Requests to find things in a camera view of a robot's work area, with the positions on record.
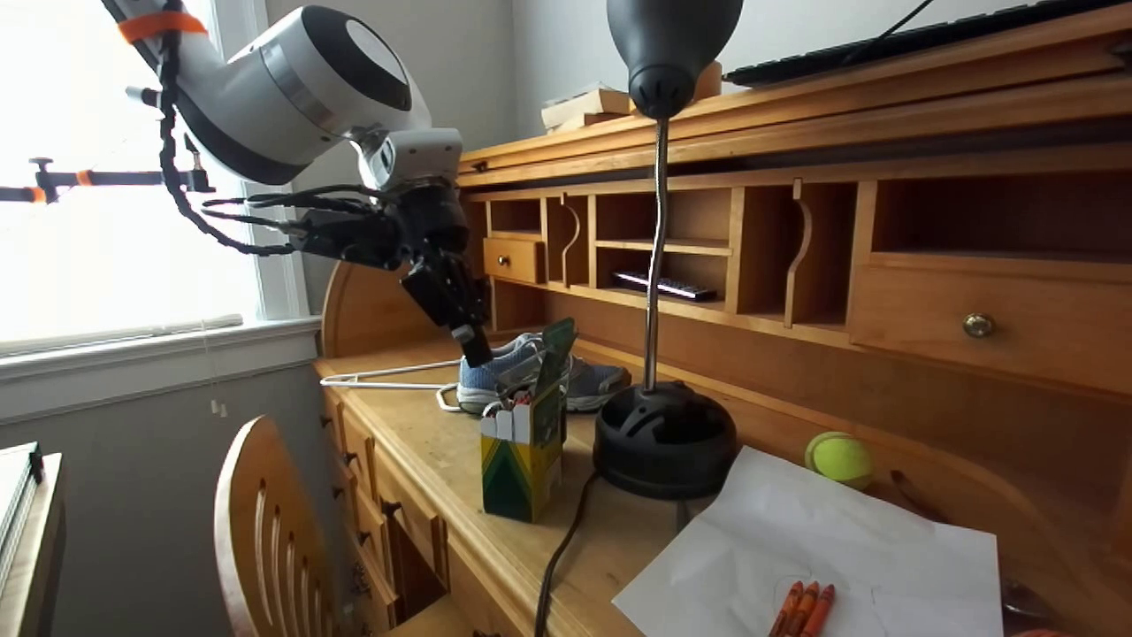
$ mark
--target desk lamp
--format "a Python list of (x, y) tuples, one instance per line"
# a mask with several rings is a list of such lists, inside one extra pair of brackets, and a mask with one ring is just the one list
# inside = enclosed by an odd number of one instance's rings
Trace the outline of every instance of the desk lamp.
[(692, 99), (701, 72), (735, 30), (742, 0), (608, 0), (608, 30), (629, 72), (629, 94), (656, 120), (656, 245), (646, 263), (643, 377), (597, 414), (596, 467), (656, 500), (723, 488), (735, 460), (725, 406), (682, 382), (658, 382), (658, 277), (668, 232), (668, 120)]

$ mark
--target window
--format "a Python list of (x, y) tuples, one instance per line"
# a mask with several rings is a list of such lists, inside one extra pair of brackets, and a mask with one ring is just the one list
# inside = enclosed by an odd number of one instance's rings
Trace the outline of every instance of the window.
[[(102, 0), (0, 0), (0, 10), (0, 59), (17, 87), (0, 101), (0, 183), (33, 183), (33, 155), (49, 155), (52, 168), (156, 168), (159, 113), (123, 92), (156, 87), (156, 74), (118, 34)], [(208, 178), (226, 196), (240, 191), (217, 165)], [(234, 325), (280, 316), (273, 303), (305, 316), (301, 289), (264, 292), (264, 279), (301, 285), (290, 270), (297, 263), (249, 257), (198, 232), (163, 186), (59, 186), (52, 204), (0, 203), (0, 357)]]

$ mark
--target window sill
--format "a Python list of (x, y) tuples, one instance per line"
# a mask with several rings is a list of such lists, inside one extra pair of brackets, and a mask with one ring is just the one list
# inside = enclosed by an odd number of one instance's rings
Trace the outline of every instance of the window sill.
[(318, 319), (0, 362), (0, 423), (315, 362)]

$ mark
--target drawer knob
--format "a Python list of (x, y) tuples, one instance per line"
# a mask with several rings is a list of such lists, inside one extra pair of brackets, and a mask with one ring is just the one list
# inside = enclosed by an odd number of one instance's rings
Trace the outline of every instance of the drawer knob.
[(991, 341), (991, 332), (996, 332), (996, 319), (991, 319), (991, 316), (974, 311), (974, 316), (966, 316), (966, 319), (964, 319), (964, 332), (966, 332), (966, 336), (974, 336), (974, 341)]

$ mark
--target wooden desk surface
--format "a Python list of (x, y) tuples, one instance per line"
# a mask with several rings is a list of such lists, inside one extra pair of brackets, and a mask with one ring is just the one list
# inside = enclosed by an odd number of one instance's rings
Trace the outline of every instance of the wooden desk surface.
[(49, 587), (59, 539), (59, 467), (59, 454), (44, 455), (44, 481), (29, 486), (14, 561), (0, 584), (0, 637), (44, 633), (49, 623)]
[[(368, 357), (322, 362), (322, 375), (368, 372), (412, 362), (447, 362), (450, 343), (405, 345)], [(452, 382), (457, 369), (398, 375)], [(371, 423), (398, 463), (432, 494), (450, 533), (459, 533), (478, 558), (493, 566), (511, 601), (536, 618), (542, 572), (564, 540), (580, 488), (592, 474), (596, 418), (569, 418), (567, 486), (555, 506), (536, 519), (493, 516), (481, 506), (481, 446), (478, 418), (444, 414), (432, 393), (421, 388), (340, 388), (342, 403)], [(553, 601), (553, 633), (638, 633), (613, 597), (680, 533), (680, 506), (639, 500), (597, 481), (589, 500), (589, 519), (572, 533), (560, 561)]]

